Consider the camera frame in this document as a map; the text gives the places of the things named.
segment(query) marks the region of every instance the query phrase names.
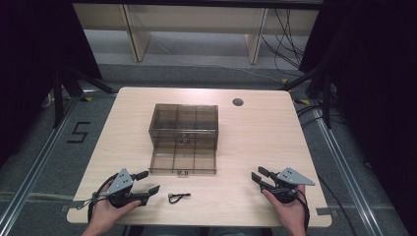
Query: table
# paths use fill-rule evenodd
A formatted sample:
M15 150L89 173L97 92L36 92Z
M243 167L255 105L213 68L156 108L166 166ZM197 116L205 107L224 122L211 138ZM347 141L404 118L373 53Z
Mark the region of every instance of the table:
M242 106L235 106L241 98ZM330 215L292 100L286 91L205 88L122 88L103 127L74 201L89 199L102 182L126 167L148 170L152 157L149 124L156 103L218 105L215 175L160 176L135 182L132 192L160 185L148 205L120 220L130 225L279 226L277 216L251 173L263 166L290 166L316 182L307 186L311 227L327 227ZM171 205L168 194L190 193ZM70 209L72 223L87 222L87 208Z

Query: hand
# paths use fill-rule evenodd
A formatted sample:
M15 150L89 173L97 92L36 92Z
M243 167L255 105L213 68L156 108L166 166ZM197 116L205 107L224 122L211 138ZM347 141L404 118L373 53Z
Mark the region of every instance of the hand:
M299 185L298 191L306 193L305 186ZM276 197L268 190L262 190L262 193L268 199L268 201L273 205L275 211L278 213L279 222L282 226L288 231L292 236L305 236L304 228L304 209L300 202L297 200L289 204L282 204ZM297 193L298 198L305 202L304 196Z
M113 181L107 182L102 191L107 191L112 182ZM97 203L94 206L89 226L87 227L83 236L103 235L109 231L123 215L132 211L140 204L141 201L135 201L123 207L116 208L111 205L106 197L99 197Z

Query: black wire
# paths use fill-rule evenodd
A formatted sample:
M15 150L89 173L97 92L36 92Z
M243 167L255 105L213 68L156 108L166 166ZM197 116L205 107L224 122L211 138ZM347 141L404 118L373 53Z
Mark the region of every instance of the black wire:
M276 9L274 9L274 10L275 10L276 17L279 20L279 24L282 27L283 36L285 36L287 38L288 42L291 44L291 46L293 48L293 50L290 50L290 51L294 53L294 55L295 55L298 63L300 63L301 60L299 58L299 55L302 55L304 52L301 49L299 49L297 46L295 46L294 41L292 40L291 25L289 24L289 16L290 16L290 13L291 12L290 12L290 10L287 10L286 11L286 13L287 13L286 20L287 20L287 22L286 22L286 24L284 26L283 23L282 23L282 21L281 21L281 18L278 15L278 12L276 11Z
M286 62L288 62L289 64L291 64L293 67L297 67L298 68L298 64L296 64L295 62L293 62L291 59L289 59L288 57L286 57L285 55L283 55L282 53L278 52L277 49L274 49L268 42L267 40L262 36L262 40L264 41L264 43L267 45L267 47L269 48L269 50L271 52L273 52L275 55L281 57L283 60L285 60Z
M298 55L298 53L296 52L296 46L294 45L294 41L292 40L292 33L291 33L291 25L289 24L289 16L291 14L291 10L287 9L286 10L287 13L287 23L288 23L288 32L289 32L289 38L287 37L288 41L291 43L292 48L294 49L294 56L297 59L298 63L301 64L301 59Z
M350 221L350 218L347 215L346 210L344 209L343 205L340 203L340 200L336 197L335 193L331 190L331 188L328 186L328 184L325 182L325 180L320 175L318 175L318 177L319 177L319 180L323 183L323 185L326 186L326 188L331 193L331 195L333 196L333 198L336 200L337 204L340 207L340 210L343 212L344 217L346 218L347 223L350 226L350 229L352 230L352 234L356 236L357 234L356 234L355 228L353 227L352 221Z
M299 109L297 111L297 113L300 113L300 114L298 114L298 118L300 118L307 111L314 110L314 109L319 108L319 107L322 107L322 106L321 105L311 105L311 106L307 106L307 107L304 107L302 109Z
M301 128L305 128L306 126L308 126L308 125L310 125L311 123L313 123L315 120L319 120L319 119L321 119L321 118L323 118L323 116L316 117L316 118L314 118L314 119L312 119L312 120L310 120L310 121L307 121L306 123L304 123L304 124L302 124L302 125L301 125Z

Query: cable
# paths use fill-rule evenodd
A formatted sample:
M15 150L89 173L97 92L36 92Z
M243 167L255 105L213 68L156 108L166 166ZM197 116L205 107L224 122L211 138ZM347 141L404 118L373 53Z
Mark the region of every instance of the cable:
M301 128L305 128L306 126L310 125L310 124L311 124L311 123L313 123L314 121L319 120L319 119L321 119L321 118L323 118L323 116L316 117L316 118L314 118L314 119L312 119L312 120L309 120L309 121L307 121L306 123L302 124L302 125L301 125Z
M166 49L164 46L162 46L161 44L160 44L160 42L157 40L157 38L156 37L152 37L153 39L154 39L154 41L156 42L156 44L164 51L164 52L166 52L166 53L168 53L169 55L172 55L172 53L168 50L168 49ZM244 73L247 73L247 74L249 74L249 75L251 75L251 76L255 76L255 77L260 77L260 78L266 78L266 79L270 79L270 80L273 80L273 81L275 81L275 82L278 82L278 83L280 83L280 84L283 84L283 82L282 81L280 81L280 80L278 80L278 79L275 79L275 78L273 78L273 77L268 77L268 76L263 76L263 75L258 75L258 74L255 74L255 73L252 73L252 72L249 72L249 71L246 71L246 70L243 70L243 69L238 69L238 68L230 68L230 67L224 67L224 66L220 66L220 65L215 65L215 64L207 64L207 65L202 65L202 64L198 64L198 63L193 63L193 62L184 62L184 61L180 61L180 60L177 60L177 59L173 59L174 61L176 61L176 62L179 62L179 63L181 63L181 64L184 64L184 65L193 65L193 66L198 66L198 67L219 67L219 68L224 68L224 69L228 69L228 70L234 70L234 71L241 71L241 72L244 72Z
M310 110L313 110L313 109L316 109L316 108L319 108L319 107L322 107L322 106L321 105L312 105L312 106L307 106L307 107L304 107L304 108L298 110L297 113L301 112L300 114L298 114L298 118L300 118L307 111L310 111Z
M278 12L276 11L276 9L274 9L274 10L275 10L276 17L278 18L279 24L281 25L282 31L283 31L283 35L282 35L281 40L283 39L284 36L287 38L288 42L291 44L291 46L293 48L293 50L289 50L289 51L293 52L295 58L298 61L298 63L301 63L301 60L299 58L299 55L302 55L304 52L301 49L299 49L297 46L295 46L294 45L294 41L292 40L291 25L289 23L289 16L291 14L291 11L289 9L286 10L286 20L287 21L286 21L286 24L284 26L283 23L282 23L281 18L278 15Z
M328 184L325 182L325 180L324 180L324 179L323 179L320 175L318 175L318 177L319 177L320 182L322 182L322 183L323 183L323 185L325 185L325 187L326 187L326 188L328 189L328 191L331 193L331 195L333 196L333 198L336 200L337 204L340 206L340 210L343 212L344 217L346 218L347 223L349 224L349 227L350 227L350 229L352 230L352 234L356 236L357 234L356 234L355 228L353 227L352 221L350 221L350 218L349 218L349 216L347 215L346 210L344 209L343 205L340 203L340 200L337 198L337 196L336 196L336 195L335 195L335 193L331 190L331 188L328 186Z

